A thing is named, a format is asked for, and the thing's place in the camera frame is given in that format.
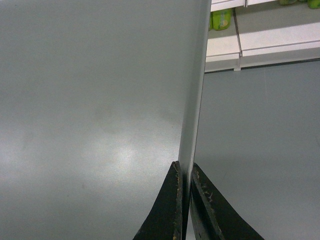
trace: gray surface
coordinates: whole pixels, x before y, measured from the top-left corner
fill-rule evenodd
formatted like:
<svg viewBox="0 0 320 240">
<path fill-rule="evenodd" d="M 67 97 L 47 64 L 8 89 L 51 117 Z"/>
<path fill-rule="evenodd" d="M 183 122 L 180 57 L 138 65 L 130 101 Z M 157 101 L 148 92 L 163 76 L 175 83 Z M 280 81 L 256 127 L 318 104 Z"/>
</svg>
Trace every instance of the gray surface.
<svg viewBox="0 0 320 240">
<path fill-rule="evenodd" d="M 0 1 L 0 239 L 134 237 L 202 80 L 205 3 Z"/>
<path fill-rule="evenodd" d="M 266 240 L 320 236 L 319 66 L 204 76 L 194 160 Z"/>
</svg>

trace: gray background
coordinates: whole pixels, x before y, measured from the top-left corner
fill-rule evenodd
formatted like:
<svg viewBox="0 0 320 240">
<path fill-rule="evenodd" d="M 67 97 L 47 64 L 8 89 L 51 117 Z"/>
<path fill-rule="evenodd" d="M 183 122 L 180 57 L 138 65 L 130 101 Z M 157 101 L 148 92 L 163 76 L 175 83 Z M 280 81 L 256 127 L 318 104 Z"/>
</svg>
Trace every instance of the gray background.
<svg viewBox="0 0 320 240">
<path fill-rule="evenodd" d="M 0 0 L 1 240 L 135 236 L 178 160 L 207 18 L 209 0 Z"/>
<path fill-rule="evenodd" d="M 318 240 L 320 61 L 205 74 L 195 162 L 266 240 Z"/>
</svg>

